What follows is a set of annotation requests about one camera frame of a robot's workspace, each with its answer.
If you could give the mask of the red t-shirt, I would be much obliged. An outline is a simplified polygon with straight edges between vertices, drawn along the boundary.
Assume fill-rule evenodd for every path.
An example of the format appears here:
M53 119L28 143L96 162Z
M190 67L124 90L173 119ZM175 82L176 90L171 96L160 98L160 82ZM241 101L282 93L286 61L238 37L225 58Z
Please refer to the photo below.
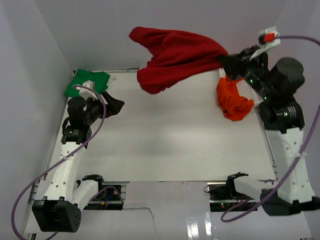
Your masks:
M137 71L137 81L155 95L193 75L222 67L220 56L228 52L215 40L182 31L137 26L129 38L152 55L146 67Z

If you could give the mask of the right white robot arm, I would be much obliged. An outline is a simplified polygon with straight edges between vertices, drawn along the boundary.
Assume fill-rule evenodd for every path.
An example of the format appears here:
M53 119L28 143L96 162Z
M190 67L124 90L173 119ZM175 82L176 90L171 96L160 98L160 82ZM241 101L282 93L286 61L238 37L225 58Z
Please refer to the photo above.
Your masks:
M243 78L260 96L258 114L279 177L276 185L269 185L244 172L229 175L226 195L233 200L248 196L269 216L318 210L320 199L311 187L304 156L310 137L304 136L303 110L294 97L305 82L303 65L283 57L269 69L268 54L260 53L257 46L218 60L231 80Z

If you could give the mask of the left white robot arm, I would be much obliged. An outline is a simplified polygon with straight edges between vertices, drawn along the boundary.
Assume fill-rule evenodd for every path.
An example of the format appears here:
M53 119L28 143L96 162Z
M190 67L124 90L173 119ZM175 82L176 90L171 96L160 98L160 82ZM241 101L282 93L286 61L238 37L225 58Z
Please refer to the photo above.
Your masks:
M124 101L104 91L101 98L77 96L68 100L68 117L62 124L60 156L62 163L41 200L35 200L32 212L42 232L75 233L81 224L82 211L92 200L105 196L106 187L101 175L86 175L78 186L76 177L89 140L95 133L91 125L98 119L117 115Z

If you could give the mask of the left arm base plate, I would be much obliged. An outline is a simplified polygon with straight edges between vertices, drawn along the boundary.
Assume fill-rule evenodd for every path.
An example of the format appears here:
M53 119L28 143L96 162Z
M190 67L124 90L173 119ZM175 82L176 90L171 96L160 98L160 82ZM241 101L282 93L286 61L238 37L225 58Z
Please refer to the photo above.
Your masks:
M105 189L93 201L89 202L85 210L91 211L121 211L123 203L121 198L125 200L125 186L116 184L112 187Z

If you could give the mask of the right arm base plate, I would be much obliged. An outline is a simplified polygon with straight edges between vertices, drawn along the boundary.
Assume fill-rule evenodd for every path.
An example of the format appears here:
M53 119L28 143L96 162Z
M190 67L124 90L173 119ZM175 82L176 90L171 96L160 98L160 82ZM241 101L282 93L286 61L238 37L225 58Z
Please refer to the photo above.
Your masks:
M204 192L209 195L209 207L212 213L224 213L226 210L243 203L232 212L246 212L257 202L244 194L231 195L224 182L208 182Z

